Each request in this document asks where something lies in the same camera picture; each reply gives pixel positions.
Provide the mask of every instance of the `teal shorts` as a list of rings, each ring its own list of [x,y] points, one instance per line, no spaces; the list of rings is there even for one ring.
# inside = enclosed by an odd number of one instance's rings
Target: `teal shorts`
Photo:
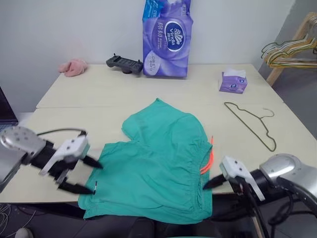
[[[211,216],[211,191],[203,190],[211,144],[200,122],[156,99],[122,126],[129,142],[106,144],[81,195],[84,218],[144,216],[173,224],[193,224]]]

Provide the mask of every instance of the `tissue package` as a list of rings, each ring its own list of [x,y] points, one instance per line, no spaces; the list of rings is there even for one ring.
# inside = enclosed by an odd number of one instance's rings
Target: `tissue package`
[[[193,20],[191,0],[146,0],[143,13],[143,72],[186,77]]]
[[[222,72],[222,81],[219,82],[219,91],[227,93],[243,93],[248,82],[245,77],[224,76]]]

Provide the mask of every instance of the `wooden drying rack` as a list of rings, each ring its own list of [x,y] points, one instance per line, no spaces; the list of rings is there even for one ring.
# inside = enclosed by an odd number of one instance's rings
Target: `wooden drying rack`
[[[305,17],[304,21],[302,22],[301,26],[298,28],[295,36],[293,37],[292,40],[297,41],[297,40],[301,40],[305,37],[305,35],[307,34],[307,29],[308,29],[308,21],[313,17],[316,16],[317,17],[317,13],[315,12],[310,12],[307,14],[307,16]],[[284,68],[274,68],[272,70],[272,72],[269,74],[269,76],[267,77],[266,81],[269,83],[269,85],[273,85],[275,83],[275,81],[277,80],[277,78],[279,77],[279,75],[283,72]]]

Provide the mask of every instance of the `pink towel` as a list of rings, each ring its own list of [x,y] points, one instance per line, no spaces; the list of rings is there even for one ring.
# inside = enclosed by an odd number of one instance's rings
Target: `pink towel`
[[[73,77],[85,72],[88,65],[82,59],[72,59],[68,63],[63,63],[58,67],[60,73],[64,73],[66,77]]]

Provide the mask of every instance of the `purple tissue package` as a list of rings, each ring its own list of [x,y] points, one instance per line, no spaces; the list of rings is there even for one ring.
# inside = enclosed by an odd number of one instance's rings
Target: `purple tissue package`
[[[222,72],[222,82],[219,81],[219,91],[227,93],[240,93],[242,94],[248,85],[247,79],[245,77],[239,76],[223,76]]]
[[[143,72],[186,77],[193,20],[191,0],[146,0],[143,13]]]

